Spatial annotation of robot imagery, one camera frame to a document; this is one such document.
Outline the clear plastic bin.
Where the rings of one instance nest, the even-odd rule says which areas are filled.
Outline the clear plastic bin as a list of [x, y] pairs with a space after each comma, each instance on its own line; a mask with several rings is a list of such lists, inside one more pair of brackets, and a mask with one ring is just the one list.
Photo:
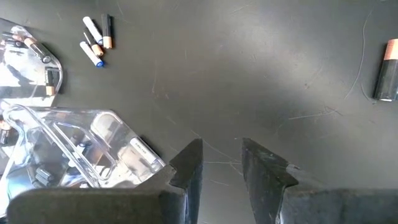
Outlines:
[[[19, 34], [23, 38], [31, 37], [39, 42], [25, 27], [0, 18], [0, 41], [2, 32]], [[50, 52], [50, 56], [50, 63], [42, 63], [26, 45], [25, 48], [0, 47], [0, 108], [5, 109], [14, 104], [36, 107], [49, 107], [53, 104], [62, 85], [63, 69], [54, 54]], [[45, 67], [60, 70], [53, 96], [46, 95]]]
[[134, 188], [165, 162], [113, 111], [12, 105], [17, 131], [0, 178], [0, 218], [19, 194], [41, 188]]

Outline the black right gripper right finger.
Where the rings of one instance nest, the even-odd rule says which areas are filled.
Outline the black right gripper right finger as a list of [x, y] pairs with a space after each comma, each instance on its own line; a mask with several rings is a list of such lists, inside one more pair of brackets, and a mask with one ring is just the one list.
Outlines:
[[256, 224], [398, 224], [398, 189], [328, 187], [250, 138], [242, 165]]

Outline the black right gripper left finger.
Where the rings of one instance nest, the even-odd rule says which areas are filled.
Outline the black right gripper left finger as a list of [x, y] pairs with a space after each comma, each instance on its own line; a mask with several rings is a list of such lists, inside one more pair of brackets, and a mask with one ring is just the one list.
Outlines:
[[197, 224], [203, 141], [194, 139], [135, 188], [29, 190], [12, 199], [7, 224]]

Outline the white battery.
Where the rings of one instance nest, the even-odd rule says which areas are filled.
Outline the white battery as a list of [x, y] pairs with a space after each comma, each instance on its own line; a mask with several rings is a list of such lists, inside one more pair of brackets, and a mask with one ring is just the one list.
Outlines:
[[89, 16], [85, 16], [82, 21], [86, 25], [86, 28], [89, 30], [91, 35], [94, 37], [95, 41], [99, 45], [103, 45], [103, 36], [100, 34], [93, 20]]
[[87, 55], [87, 57], [93, 62], [95, 67], [103, 67], [104, 66], [103, 61], [97, 55], [95, 55], [95, 53], [91, 50], [91, 48], [89, 47], [89, 45], [86, 42], [84, 42], [84, 41], [80, 42], [80, 47], [84, 51], [84, 53]]

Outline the black table mat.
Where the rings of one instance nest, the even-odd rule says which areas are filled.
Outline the black table mat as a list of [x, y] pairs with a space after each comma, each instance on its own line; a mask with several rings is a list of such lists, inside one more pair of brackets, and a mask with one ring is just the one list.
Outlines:
[[[113, 48], [95, 67], [82, 19]], [[55, 104], [110, 109], [165, 161], [203, 140], [200, 224], [255, 224], [251, 138], [337, 188], [398, 189], [398, 102], [373, 99], [398, 0], [0, 0], [56, 55]]]

